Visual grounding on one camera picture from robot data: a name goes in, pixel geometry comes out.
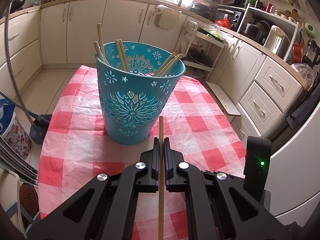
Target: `cabinet door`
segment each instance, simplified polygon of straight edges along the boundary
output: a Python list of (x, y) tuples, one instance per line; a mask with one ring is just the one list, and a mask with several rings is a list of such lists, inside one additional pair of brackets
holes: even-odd
[(146, 19), (143, 23), (139, 42), (150, 44), (161, 49), (173, 52), (187, 15), (181, 14), (180, 20), (172, 31), (161, 29), (154, 24), (156, 5), (150, 4), (147, 11)]
[[(208, 79), (208, 81), (213, 84), (216, 84), (218, 82), (219, 78), (221, 77), (221, 74), (226, 68), (228, 61), (231, 59), (231, 56), (235, 51), (237, 43), (239, 41), (238, 38), (230, 37), (225, 32), (222, 32), (222, 35), (224, 38), (226, 38), (225, 47), (222, 49), (221, 54), (216, 64), (214, 65), (214, 70), (211, 72), (210, 77)], [(210, 50), (209, 56), (215, 49), (216, 47)]]
[(68, 2), (41, 9), (40, 45), (43, 64), (67, 63), (68, 9)]
[(107, 0), (102, 21), (103, 42), (139, 41), (148, 4), (127, 0)]
[(97, 24), (102, 23), (106, 0), (70, 2), (67, 25), (68, 63), (94, 64), (93, 43), (98, 40)]
[(217, 84), (236, 105), (266, 58), (261, 51), (244, 41), (239, 41)]

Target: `pink checkered tablecloth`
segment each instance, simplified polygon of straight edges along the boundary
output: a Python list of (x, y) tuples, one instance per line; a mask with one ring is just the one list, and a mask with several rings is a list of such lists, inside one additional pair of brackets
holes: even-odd
[[(172, 149), (199, 169), (242, 176), (245, 150), (230, 123), (199, 81), (182, 76), (166, 103), (164, 136)], [(53, 113), (39, 165), (41, 218), (101, 172), (121, 173), (153, 148), (158, 122), (149, 137), (121, 145), (108, 137), (101, 113), (97, 70), (81, 66), (66, 86)], [(184, 193), (165, 192), (164, 236), (188, 239)], [(133, 240), (156, 240), (158, 194), (140, 193)]]

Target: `pot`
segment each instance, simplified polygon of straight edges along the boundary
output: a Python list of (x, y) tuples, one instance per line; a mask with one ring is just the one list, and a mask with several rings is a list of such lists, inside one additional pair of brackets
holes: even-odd
[(248, 37), (249, 39), (261, 44), (264, 38), (263, 31), (260, 30), (256, 25), (247, 23), (242, 28), (241, 34)]

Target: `teal bucket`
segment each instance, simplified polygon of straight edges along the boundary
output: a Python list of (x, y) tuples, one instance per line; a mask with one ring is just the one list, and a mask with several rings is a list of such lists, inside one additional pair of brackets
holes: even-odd
[(104, 45), (103, 63), (95, 54), (98, 87), (106, 132), (114, 141), (133, 145), (144, 141), (186, 68), (181, 60), (165, 77), (154, 72), (171, 53), (138, 42), (123, 42), (130, 72), (122, 71), (115, 42)]

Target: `chopstick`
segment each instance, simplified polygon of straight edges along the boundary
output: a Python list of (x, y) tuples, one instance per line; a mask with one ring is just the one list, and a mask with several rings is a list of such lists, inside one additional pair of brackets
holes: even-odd
[(97, 24), (97, 29), (98, 29), (99, 46), (100, 46), (101, 53), (102, 53), (102, 55), (103, 55), (103, 59), (104, 59), (104, 61), (105, 61), (106, 64), (110, 65), (109, 62), (108, 62), (107, 59), (106, 59), (106, 54), (105, 54), (105, 52), (104, 52), (101, 23), (98, 23), (98, 24)]
[(162, 73), (158, 74), (160, 77), (164, 77), (169, 71), (173, 68), (173, 66), (183, 57), (183, 54), (179, 54), (174, 57), (173, 60), (168, 63), (166, 67), (163, 68)]
[(163, 240), (164, 230), (164, 156), (163, 156), (163, 116), (159, 116), (159, 204), (158, 204), (158, 240)]
[(98, 58), (99, 58), (103, 63), (107, 64), (107, 63), (105, 62), (104, 58), (103, 58), (103, 55), (102, 55), (102, 52), (101, 52), (101, 50), (100, 50), (100, 47), (99, 47), (98, 42), (95, 41), (95, 42), (93, 43), (93, 45), (94, 45), (94, 49), (96, 50), (96, 53), (97, 53), (97, 55), (98, 55)]
[(163, 70), (163, 68), (174, 58), (174, 56), (176, 55), (175, 52), (173, 52), (167, 59), (165, 62), (163, 62), (163, 64), (161, 65), (160, 68), (158, 68), (158, 70), (154, 73), (153, 76), (157, 77), (158, 76), (158, 73)]
[(126, 68), (126, 71), (127, 72), (130, 72), (130, 69), (129, 69), (129, 62), (127, 60), (127, 56), (125, 55), (125, 52), (124, 52), (124, 47), (123, 47), (123, 44), (122, 44), (122, 40), (119, 39), (119, 45), (120, 45), (120, 49), (121, 49), (121, 53), (122, 53), (122, 56), (123, 56), (123, 59), (124, 59), (124, 64), (125, 64), (125, 68)]
[(127, 72), (127, 68), (125, 67), (125, 62), (124, 62), (124, 59), (123, 59), (123, 55), (122, 55), (122, 51), (121, 51), (121, 48), (120, 48), (119, 40), (116, 40), (116, 47), (117, 47), (119, 58), (120, 58), (120, 62), (121, 62), (121, 65), (122, 65), (122, 70)]

